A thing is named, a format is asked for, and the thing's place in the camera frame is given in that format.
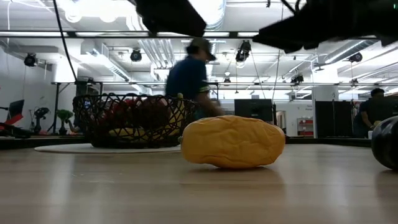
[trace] table surface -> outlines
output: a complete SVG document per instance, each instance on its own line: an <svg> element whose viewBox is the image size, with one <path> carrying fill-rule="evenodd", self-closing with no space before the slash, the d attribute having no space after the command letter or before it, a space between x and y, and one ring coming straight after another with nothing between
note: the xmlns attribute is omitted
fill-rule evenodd
<svg viewBox="0 0 398 224"><path fill-rule="evenodd" d="M241 171L179 152L0 151L0 183L7 224L398 223L398 174L360 147L287 145Z"/></svg>

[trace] ceiling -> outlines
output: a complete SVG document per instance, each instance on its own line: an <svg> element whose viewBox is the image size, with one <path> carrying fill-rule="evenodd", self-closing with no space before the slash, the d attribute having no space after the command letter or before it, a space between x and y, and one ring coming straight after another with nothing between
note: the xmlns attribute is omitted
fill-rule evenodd
<svg viewBox="0 0 398 224"><path fill-rule="evenodd" d="M63 5L65 1L58 0L59 5ZM134 7L125 0L106 0L108 7L92 7L89 12L76 23L68 22L65 18L64 8L60 10L62 18L62 27L64 30L77 31L97 31L97 30L130 30L126 25L126 17L134 13ZM209 17L205 14L208 9L214 7L216 0L190 0L194 6L197 7L198 12L204 19ZM96 0L96 6L100 5L100 0ZM114 22L103 22L98 15L107 13L116 16ZM292 16L292 13L286 8L282 7L279 1L272 0L271 6L266 7L266 1L245 1L245 0L226 0L225 13L222 26L218 31L246 31L257 32L260 28L275 23L282 18ZM0 30L54 30L58 31L58 25L55 19L52 1L43 0L0 0ZM184 58L184 47L189 39L171 39L172 53L176 60ZM232 82L258 82L258 78L264 83L269 83L269 86L264 86L265 89L273 89L274 82L290 83L290 78L297 74L302 74L305 82L312 82L314 73L317 67L313 64L321 62L324 57L340 49L346 44L355 44L358 40L348 40L344 42L325 42L320 44L319 48L315 50L301 50L292 54L285 54L283 51L260 45L251 42L252 54L247 58L243 67L236 67L234 56L237 48L241 45L241 39L217 39L216 56L218 60L216 65L209 66L209 79L211 82L222 82L226 77L225 73L229 72L229 77ZM12 38L8 41L0 39L0 43L9 44L10 50L20 51L23 53L24 47L58 47L60 54L63 54L63 45L61 39L18 39ZM76 62L81 66L78 70L78 76L89 76L95 80L104 82L113 82L120 79L115 78L114 74L104 66L100 61L96 61L93 57L86 55L83 51L83 45L90 43L91 45L101 46L104 44L109 49L109 58L123 71L128 73L131 80L156 82L151 72L151 65L153 62L149 59L147 54L141 50L142 60L140 62L132 62L130 54L133 49L141 48L139 40L137 39L86 39L80 41L68 40L68 48L71 48L70 54ZM376 83L376 82L398 82L398 71L394 63L398 62L397 44L392 44L388 47L381 47L380 42L365 48L360 51L363 59L359 63L351 63L345 60L333 63L322 67L321 71L325 82L346 82L348 83L352 78L365 77L360 80L361 83ZM159 50L161 56L166 58L164 51ZM48 60L49 63L56 63L57 60L52 60L52 55L49 53L40 53L38 58ZM391 65L385 71L381 68ZM236 86L223 86L223 89L233 89ZM247 91L258 89L259 86L239 86L239 88L247 89ZM277 87L280 91L289 90L289 86ZM342 86L341 90L350 90L350 86ZM366 94L374 88L373 86L365 86L357 88L349 93ZM385 87L386 90L394 89L395 87ZM109 91L132 91L134 90L130 85L107 85L106 89Z"/></svg>

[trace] white wall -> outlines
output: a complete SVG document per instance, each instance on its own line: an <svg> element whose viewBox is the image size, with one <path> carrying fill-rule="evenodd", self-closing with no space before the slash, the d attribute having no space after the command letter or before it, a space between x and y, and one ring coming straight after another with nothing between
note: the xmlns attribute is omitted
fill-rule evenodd
<svg viewBox="0 0 398 224"><path fill-rule="evenodd" d="M233 100L220 100L224 110L234 110ZM297 118L312 117L311 101L275 101L277 111L286 112L286 134L297 136Z"/></svg>
<svg viewBox="0 0 398 224"><path fill-rule="evenodd" d="M6 54L0 48L0 106L8 107L13 101L25 99L22 112L24 118L15 125L24 129L30 128L29 110L47 107L51 113L40 123L42 129L49 128L53 121L55 106L55 85L51 85L53 73L43 68L29 68L24 62ZM7 111L0 110L0 121L5 121Z"/></svg>

